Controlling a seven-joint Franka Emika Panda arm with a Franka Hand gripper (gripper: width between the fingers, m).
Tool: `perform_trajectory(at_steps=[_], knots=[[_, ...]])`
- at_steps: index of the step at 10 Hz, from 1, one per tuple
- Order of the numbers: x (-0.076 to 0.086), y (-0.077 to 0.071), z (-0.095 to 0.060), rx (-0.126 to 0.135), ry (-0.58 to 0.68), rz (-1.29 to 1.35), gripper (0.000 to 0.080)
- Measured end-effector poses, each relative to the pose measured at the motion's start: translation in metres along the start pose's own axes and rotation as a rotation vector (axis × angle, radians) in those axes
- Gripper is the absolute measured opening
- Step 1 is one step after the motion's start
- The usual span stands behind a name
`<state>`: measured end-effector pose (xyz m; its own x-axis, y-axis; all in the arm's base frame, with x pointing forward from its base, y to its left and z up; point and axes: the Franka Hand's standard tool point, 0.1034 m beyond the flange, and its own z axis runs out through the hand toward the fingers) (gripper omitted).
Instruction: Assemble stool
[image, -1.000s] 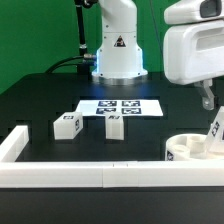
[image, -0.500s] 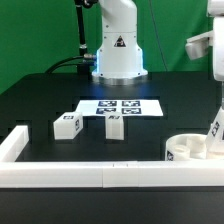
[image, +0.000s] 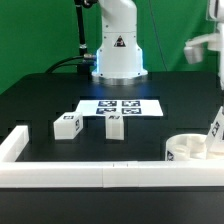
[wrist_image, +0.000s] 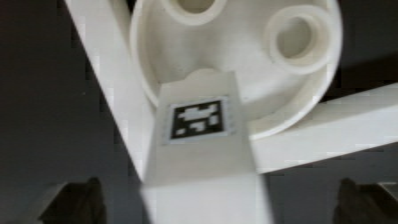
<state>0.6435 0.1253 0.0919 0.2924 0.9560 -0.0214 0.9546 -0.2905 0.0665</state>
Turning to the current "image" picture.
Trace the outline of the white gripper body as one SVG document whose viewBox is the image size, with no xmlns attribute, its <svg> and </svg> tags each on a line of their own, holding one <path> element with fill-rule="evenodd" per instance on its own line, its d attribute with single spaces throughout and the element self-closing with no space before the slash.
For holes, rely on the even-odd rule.
<svg viewBox="0 0 224 224">
<path fill-rule="evenodd" d="M 203 61 L 204 44 L 210 51 L 220 50 L 220 35 L 218 33 L 205 34 L 188 40 L 185 43 L 184 54 L 189 64 Z"/>
</svg>

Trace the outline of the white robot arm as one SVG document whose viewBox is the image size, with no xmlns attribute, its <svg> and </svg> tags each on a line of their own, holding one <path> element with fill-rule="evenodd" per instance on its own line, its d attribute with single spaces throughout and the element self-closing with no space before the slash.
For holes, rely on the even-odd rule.
<svg viewBox="0 0 224 224">
<path fill-rule="evenodd" d="M 219 54 L 224 89 L 224 0 L 98 0 L 102 42 L 96 51 L 96 82 L 129 85 L 154 68 L 168 72 Z"/>
</svg>

